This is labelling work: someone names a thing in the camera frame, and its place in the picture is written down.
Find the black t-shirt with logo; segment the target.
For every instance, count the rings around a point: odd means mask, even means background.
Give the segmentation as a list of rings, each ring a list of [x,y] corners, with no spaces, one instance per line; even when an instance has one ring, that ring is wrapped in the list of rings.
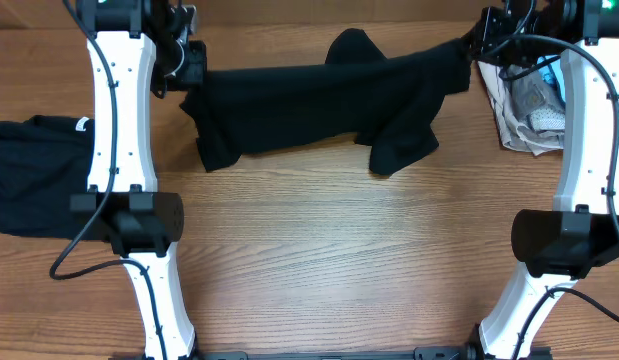
[[[353,133],[371,149],[369,170],[391,176],[438,148],[432,122],[446,96],[468,90],[470,76],[460,39],[388,58],[350,28],[321,65],[210,71],[181,108],[195,123],[207,171]]]

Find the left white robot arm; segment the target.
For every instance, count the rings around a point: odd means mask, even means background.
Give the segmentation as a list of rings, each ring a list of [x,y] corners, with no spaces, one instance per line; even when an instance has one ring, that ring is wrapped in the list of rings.
[[[58,268],[82,240],[110,244],[128,273],[145,333],[144,359],[197,359],[197,334],[184,304],[177,248],[184,209],[162,192],[151,147],[150,100],[202,86],[206,47],[191,40],[197,9],[153,0],[66,2],[87,39],[94,84],[93,155],[84,192],[71,211],[85,223],[58,256]]]

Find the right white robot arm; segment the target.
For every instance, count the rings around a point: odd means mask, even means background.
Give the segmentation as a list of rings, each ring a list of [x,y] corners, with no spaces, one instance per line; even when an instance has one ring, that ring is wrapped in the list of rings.
[[[468,359],[547,359],[532,342],[553,307],[589,272],[619,258],[619,1],[487,7],[467,34],[473,59],[535,67],[557,55],[566,130],[553,207],[513,222],[517,264],[466,345]]]

